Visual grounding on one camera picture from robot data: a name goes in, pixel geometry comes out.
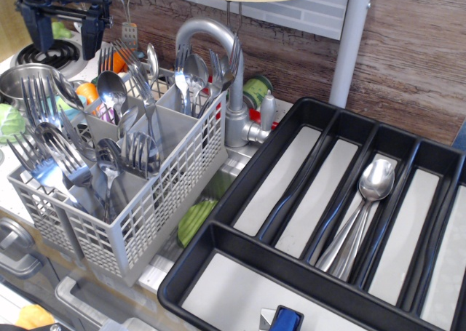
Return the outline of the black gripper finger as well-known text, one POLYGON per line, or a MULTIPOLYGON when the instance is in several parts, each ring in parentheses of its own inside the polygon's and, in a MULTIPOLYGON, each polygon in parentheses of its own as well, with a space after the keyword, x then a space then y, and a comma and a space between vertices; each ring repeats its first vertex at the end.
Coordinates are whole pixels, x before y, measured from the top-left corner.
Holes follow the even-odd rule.
POLYGON ((46 52, 54 43, 52 21, 39 9, 23 7, 23 19, 35 48, 46 52))
POLYGON ((100 49, 105 23, 97 17, 87 17, 82 21, 82 57, 84 60, 91 60, 100 49))

